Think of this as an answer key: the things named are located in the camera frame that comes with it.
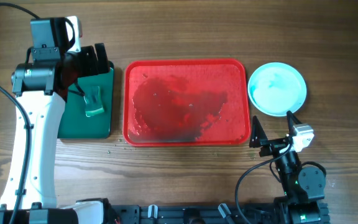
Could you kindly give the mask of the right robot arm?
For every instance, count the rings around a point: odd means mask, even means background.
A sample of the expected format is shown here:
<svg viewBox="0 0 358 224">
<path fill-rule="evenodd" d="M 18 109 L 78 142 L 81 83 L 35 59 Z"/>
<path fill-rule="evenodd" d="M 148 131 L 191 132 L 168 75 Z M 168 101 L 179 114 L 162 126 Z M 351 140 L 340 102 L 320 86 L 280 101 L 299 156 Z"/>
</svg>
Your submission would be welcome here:
<svg viewBox="0 0 358 224">
<path fill-rule="evenodd" d="M 289 133 L 269 140 L 256 116 L 252 118 L 249 146 L 259 148 L 259 156 L 271 156 L 284 196 L 273 203 L 261 205 L 255 211 L 261 214 L 258 222 L 269 223 L 323 223 L 329 221 L 326 208 L 319 201 L 324 199 L 326 169 L 313 161 L 301 162 L 298 154 L 310 145 L 313 128 L 302 123 L 292 112 L 287 112 Z"/>
</svg>

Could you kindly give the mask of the green sponge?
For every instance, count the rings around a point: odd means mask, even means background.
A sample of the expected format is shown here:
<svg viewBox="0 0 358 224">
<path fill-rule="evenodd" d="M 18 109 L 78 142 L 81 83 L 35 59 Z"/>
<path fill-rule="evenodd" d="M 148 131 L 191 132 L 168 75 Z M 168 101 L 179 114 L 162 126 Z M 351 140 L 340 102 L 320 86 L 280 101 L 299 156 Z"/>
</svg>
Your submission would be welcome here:
<svg viewBox="0 0 358 224">
<path fill-rule="evenodd" d="M 83 90 L 85 93 L 85 115 L 92 117 L 104 113 L 101 88 L 99 86 L 86 86 Z"/>
</svg>

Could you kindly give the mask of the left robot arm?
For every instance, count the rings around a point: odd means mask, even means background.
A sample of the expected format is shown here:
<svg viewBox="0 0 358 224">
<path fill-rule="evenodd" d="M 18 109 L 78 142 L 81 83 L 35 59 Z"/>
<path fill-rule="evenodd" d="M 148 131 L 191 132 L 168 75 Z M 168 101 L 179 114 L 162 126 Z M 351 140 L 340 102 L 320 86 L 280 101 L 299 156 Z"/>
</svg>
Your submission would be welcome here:
<svg viewBox="0 0 358 224">
<path fill-rule="evenodd" d="M 107 223 L 105 198 L 58 208 L 54 166 L 58 130 L 69 87 L 79 78 L 108 73 L 103 44 L 84 47 L 75 16 L 33 19 L 33 45 L 11 77 L 16 105 L 11 168 L 0 198 L 0 223 Z"/>
</svg>

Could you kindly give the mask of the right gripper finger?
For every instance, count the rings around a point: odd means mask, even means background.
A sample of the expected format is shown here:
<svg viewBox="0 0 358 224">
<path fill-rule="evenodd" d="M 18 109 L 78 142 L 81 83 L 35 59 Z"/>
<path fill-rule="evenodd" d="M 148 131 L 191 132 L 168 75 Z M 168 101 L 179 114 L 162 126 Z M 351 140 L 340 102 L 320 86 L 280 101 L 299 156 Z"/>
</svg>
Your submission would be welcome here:
<svg viewBox="0 0 358 224">
<path fill-rule="evenodd" d="M 287 111 L 287 123 L 288 127 L 292 128 L 296 124 L 301 124 L 301 121 L 291 111 Z"/>
<path fill-rule="evenodd" d="M 252 129 L 249 141 L 249 147 L 264 147 L 268 144 L 268 138 L 263 127 L 256 116 L 252 117 Z"/>
</svg>

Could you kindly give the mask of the white plate top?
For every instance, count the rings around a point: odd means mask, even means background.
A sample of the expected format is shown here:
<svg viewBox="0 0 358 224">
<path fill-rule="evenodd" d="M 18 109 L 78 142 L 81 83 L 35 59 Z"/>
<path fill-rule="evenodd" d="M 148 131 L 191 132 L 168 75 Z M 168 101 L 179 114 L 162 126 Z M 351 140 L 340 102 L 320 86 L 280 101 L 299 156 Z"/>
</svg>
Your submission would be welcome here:
<svg viewBox="0 0 358 224">
<path fill-rule="evenodd" d="M 257 68 L 249 78 L 247 91 L 251 103 L 259 111 L 274 117 L 298 111 L 307 97 L 301 73 L 282 62 L 270 62 Z"/>
</svg>

